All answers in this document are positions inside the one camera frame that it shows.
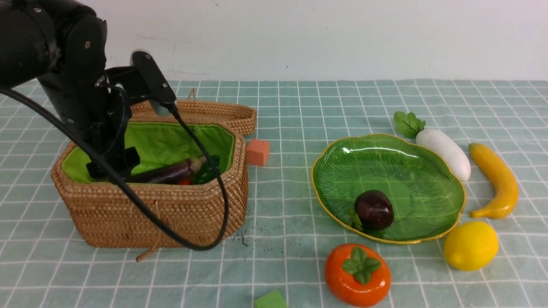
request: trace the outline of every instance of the wicker basket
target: wicker basket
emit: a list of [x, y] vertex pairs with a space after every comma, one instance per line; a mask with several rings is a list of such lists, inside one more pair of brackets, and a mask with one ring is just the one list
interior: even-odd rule
[[[230, 106], [215, 104], [218, 109], [226, 110], [225, 114], [230, 113]], [[179, 105], [181, 112], [186, 112], [184, 106]], [[173, 118], [149, 114], [147, 111], [136, 112], [132, 122], [171, 122]], [[248, 118], [243, 121], [244, 126], [237, 127], [212, 117], [186, 117], [185, 122], [216, 124], [235, 137], [232, 164], [221, 175], [230, 206], [224, 234], [226, 238], [241, 227], [246, 215], [249, 184], [246, 141], [241, 132], [249, 132], [255, 119]], [[149, 251], [138, 257], [138, 261], [158, 247], [180, 247], [179, 243], [150, 222], [118, 186], [71, 180], [62, 170], [62, 164], [75, 148], [73, 142], [69, 143], [53, 166], [52, 179], [77, 231], [86, 243], [100, 248], [149, 248]], [[199, 245], [210, 244], [217, 238], [224, 214], [224, 199], [216, 180], [204, 185], [129, 186], [165, 224], [183, 238]]]
[[[186, 100], [178, 100], [177, 108], [183, 121], [200, 119], [204, 121], [216, 121], [228, 124], [242, 135], [251, 135], [255, 131], [257, 110], [248, 106], [218, 103], [214, 101], [198, 100], [194, 89], [190, 91]], [[175, 123], [173, 117], [161, 117], [154, 113], [148, 101], [132, 106], [133, 119], [152, 118], [155, 121]]]

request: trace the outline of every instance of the black cable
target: black cable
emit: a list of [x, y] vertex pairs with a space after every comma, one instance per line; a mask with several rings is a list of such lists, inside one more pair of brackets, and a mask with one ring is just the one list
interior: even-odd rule
[[124, 134], [125, 128], [128, 126], [128, 123], [129, 123], [129, 109], [130, 109], [130, 107], [127, 104], [127, 93], [125, 92], [124, 89], [122, 89], [120, 87], [117, 87], [115, 85], [102, 84], [102, 83], [98, 84], [97, 87], [108, 88], [108, 89], [111, 89], [112, 91], [118, 91], [120, 96], [122, 97], [122, 101], [121, 101], [121, 104], [122, 104], [122, 119], [120, 120], [120, 125], [118, 126], [118, 130], [116, 131], [116, 135], [114, 137], [114, 140], [112, 141], [112, 143], [110, 143], [110, 146], [104, 152], [104, 155], [105, 155], [105, 154], [108, 154], [114, 148], [114, 146], [116, 145], [116, 142], [118, 140], [120, 140], [120, 138], [123, 138], [122, 135]]
[[[115, 182], [118, 187], [128, 196], [128, 198], [135, 203], [135, 205], [141, 210], [141, 212], [151, 221], [153, 222], [160, 230], [162, 230], [166, 235], [180, 243], [182, 246], [186, 248], [190, 248], [192, 250], [210, 250], [214, 247], [216, 247], [220, 241], [222, 240], [222, 237], [224, 236], [224, 233], [226, 231], [226, 225], [228, 223], [229, 219], [229, 201], [226, 194], [226, 190], [224, 185], [222, 184], [220, 172], [218, 169], [214, 168], [217, 172], [217, 181], [219, 182], [219, 186], [221, 187], [222, 196], [225, 200], [225, 212], [224, 212], [224, 218], [222, 221], [221, 230], [219, 232], [218, 237], [213, 241], [213, 243], [206, 245], [206, 246], [199, 246], [196, 244], [193, 244], [186, 239], [179, 236], [175, 231], [173, 231], [170, 227], [165, 225], [159, 218], [152, 212], [150, 209], [144, 204], [144, 202], [137, 196], [137, 194], [124, 182], [124, 180], [110, 167], [110, 165], [105, 161], [105, 159], [99, 155], [90, 145], [88, 145], [85, 141], [83, 141], [78, 135], [73, 133], [66, 125], [64, 125], [59, 119], [57, 119], [51, 112], [49, 112], [47, 109], [33, 101], [32, 99], [22, 95], [21, 93], [14, 91], [12, 89], [5, 89], [0, 87], [0, 94], [4, 94], [7, 97], [10, 97], [16, 101], [21, 102], [28, 108], [34, 110], [37, 114], [42, 116], [44, 119], [46, 119], [48, 122], [50, 122], [53, 126], [55, 126], [59, 131], [64, 133], [68, 138], [70, 138], [76, 145], [78, 145], [82, 151], [84, 151], [89, 158], [98, 164], [107, 174], [110, 174], [112, 177], [112, 181]], [[196, 138], [194, 133], [190, 131], [188, 126], [182, 121], [181, 116], [179, 115], [179, 112], [175, 108], [170, 108], [170, 111], [174, 115], [174, 117], [177, 119], [177, 121], [181, 124], [181, 126], [191, 135], [193, 140], [197, 143], [198, 147], [202, 152], [204, 153], [205, 157], [207, 158], [208, 162], [214, 167], [215, 165], [212, 163], [211, 158], [209, 157], [209, 153], [204, 149], [202, 143]]]

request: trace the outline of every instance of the toy vegetable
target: toy vegetable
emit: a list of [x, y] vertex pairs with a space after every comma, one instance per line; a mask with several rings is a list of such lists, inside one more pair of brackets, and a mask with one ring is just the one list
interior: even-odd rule
[[326, 260], [326, 285], [333, 295], [354, 307], [372, 307], [381, 302], [392, 282], [386, 262], [360, 244], [335, 247]]
[[397, 111], [394, 113], [394, 121], [396, 131], [406, 138], [415, 139], [417, 145], [438, 154], [459, 181], [468, 181], [471, 173], [470, 161], [449, 136], [437, 129], [424, 129], [426, 122], [417, 119], [412, 112], [405, 114]]
[[126, 183], [177, 185], [198, 172], [207, 161], [205, 156], [187, 158], [182, 162], [129, 176]]
[[219, 167], [221, 158], [219, 157], [219, 155], [211, 155], [210, 158], [213, 162], [213, 166], [208, 161], [206, 161], [202, 168], [195, 175], [192, 176], [193, 185], [202, 185], [213, 181], [217, 177], [215, 168]]
[[177, 185], [192, 185], [192, 181], [187, 178], [177, 183]]

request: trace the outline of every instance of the teal checkered tablecloth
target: teal checkered tablecloth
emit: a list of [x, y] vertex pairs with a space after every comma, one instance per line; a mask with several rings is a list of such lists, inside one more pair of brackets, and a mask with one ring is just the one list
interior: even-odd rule
[[[206, 252], [85, 244], [49, 177], [67, 139], [22, 104], [0, 96], [0, 307], [243, 308], [278, 289], [290, 308], [339, 308], [323, 282], [327, 254], [359, 242], [387, 261], [393, 285], [378, 307], [548, 307], [547, 81], [201, 81], [170, 84], [180, 98], [258, 111], [250, 138], [268, 140], [267, 166], [249, 168], [243, 227]], [[35, 81], [17, 88], [51, 111]], [[500, 249], [481, 271], [443, 259], [443, 240], [379, 244], [349, 233], [316, 200], [312, 164], [332, 141], [394, 134], [395, 111], [413, 111], [459, 145], [481, 142], [512, 168], [520, 200], [510, 217], [485, 220]], [[470, 210], [493, 189], [472, 164]]]

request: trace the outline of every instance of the yellow banana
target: yellow banana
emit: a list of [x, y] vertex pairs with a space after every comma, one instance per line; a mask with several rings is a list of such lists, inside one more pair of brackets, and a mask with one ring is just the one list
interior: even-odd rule
[[482, 209], [470, 212], [470, 217], [505, 218], [516, 208], [518, 199], [516, 177], [506, 163], [488, 146], [471, 143], [468, 149], [472, 160], [495, 189], [495, 198]]

